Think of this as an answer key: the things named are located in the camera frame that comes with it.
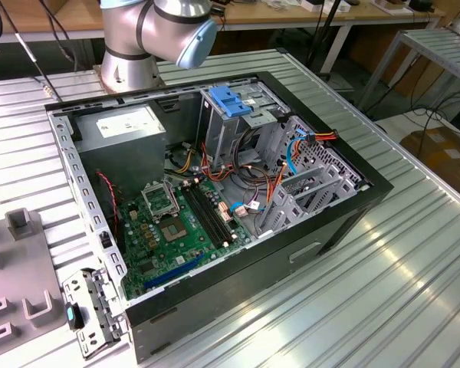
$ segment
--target blue tab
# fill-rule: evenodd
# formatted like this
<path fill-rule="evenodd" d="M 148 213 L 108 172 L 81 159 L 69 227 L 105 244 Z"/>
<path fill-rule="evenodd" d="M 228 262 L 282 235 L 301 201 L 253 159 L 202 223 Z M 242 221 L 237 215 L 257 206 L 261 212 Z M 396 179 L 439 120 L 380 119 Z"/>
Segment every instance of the blue tab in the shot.
<path fill-rule="evenodd" d="M 252 109 L 242 103 L 238 95 L 226 86 L 212 87 L 209 94 L 229 117 L 240 117 L 252 112 Z"/>
<path fill-rule="evenodd" d="M 74 312 L 73 310 L 71 309 L 71 307 L 69 307 L 67 309 L 67 316 L 68 316 L 68 320 L 73 320 L 74 319 Z"/>

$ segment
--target red cable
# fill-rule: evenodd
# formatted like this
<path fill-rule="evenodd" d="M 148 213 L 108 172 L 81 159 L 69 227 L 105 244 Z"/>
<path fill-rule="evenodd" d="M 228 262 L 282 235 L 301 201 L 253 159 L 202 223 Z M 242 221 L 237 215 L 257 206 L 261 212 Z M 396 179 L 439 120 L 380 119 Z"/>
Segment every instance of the red cable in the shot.
<path fill-rule="evenodd" d="M 96 174 L 102 178 L 104 182 L 106 182 L 107 186 L 109 187 L 110 197 L 113 200 L 113 209 L 114 209 L 114 237 L 117 237 L 117 204 L 116 204 L 116 196 L 114 195 L 113 184 L 109 181 L 109 179 L 101 172 L 97 171 Z"/>

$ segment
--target metal bracket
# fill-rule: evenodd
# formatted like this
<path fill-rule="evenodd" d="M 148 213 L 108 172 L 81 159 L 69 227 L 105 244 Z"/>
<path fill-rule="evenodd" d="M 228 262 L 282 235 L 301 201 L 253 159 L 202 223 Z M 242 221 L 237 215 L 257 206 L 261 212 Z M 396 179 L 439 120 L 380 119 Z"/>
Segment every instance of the metal bracket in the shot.
<path fill-rule="evenodd" d="M 67 301 L 80 309 L 84 326 L 77 330 L 77 340 L 85 360 L 127 332 L 119 298 L 104 268 L 76 272 L 63 283 L 63 289 Z"/>

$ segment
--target metal rack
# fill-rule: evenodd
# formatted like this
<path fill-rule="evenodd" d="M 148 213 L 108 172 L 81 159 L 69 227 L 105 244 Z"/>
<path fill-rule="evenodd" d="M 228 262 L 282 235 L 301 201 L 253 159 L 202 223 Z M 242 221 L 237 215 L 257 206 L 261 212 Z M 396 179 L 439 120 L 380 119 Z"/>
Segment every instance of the metal rack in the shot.
<path fill-rule="evenodd" d="M 358 108 L 364 108 L 365 103 L 369 100 L 373 89 L 382 77 L 385 69 L 389 66 L 390 61 L 396 55 L 399 47 L 405 44 L 412 51 L 404 60 L 396 75 L 390 81 L 393 85 L 406 72 L 409 65 L 414 61 L 417 54 L 428 58 L 437 63 L 455 77 L 460 79 L 460 36 L 448 29 L 420 29 L 415 31 L 400 31 L 397 33 L 386 53 L 383 55 L 381 62 L 373 72 L 368 84 L 363 89 L 363 93 L 358 102 Z"/>
<path fill-rule="evenodd" d="M 143 366 L 460 366 L 460 195 L 288 54 L 209 58 L 167 84 L 270 71 L 394 186 L 331 252 Z M 103 94 L 92 72 L 52 78 L 66 100 Z M 0 217 L 38 210 L 59 281 L 97 264 L 31 79 L 0 82 Z M 65 325 L 0 356 L 0 368 L 87 365 Z M 136 366 L 123 340 L 88 366 Z"/>

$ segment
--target cardboard box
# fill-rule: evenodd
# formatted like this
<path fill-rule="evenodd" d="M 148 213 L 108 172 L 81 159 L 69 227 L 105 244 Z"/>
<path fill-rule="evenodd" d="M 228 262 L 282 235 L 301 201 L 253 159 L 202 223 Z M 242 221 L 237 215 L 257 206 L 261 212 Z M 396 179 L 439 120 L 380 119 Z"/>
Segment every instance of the cardboard box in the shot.
<path fill-rule="evenodd" d="M 400 144 L 416 156 L 421 138 L 422 131 L 412 132 Z M 460 134 L 447 127 L 427 130 L 419 159 L 460 193 Z"/>
<path fill-rule="evenodd" d="M 53 14 L 58 13 L 68 0 L 44 0 L 46 6 Z M 43 16 L 44 9 L 38 0 L 2 0 L 7 12 L 22 13 L 33 16 Z"/>

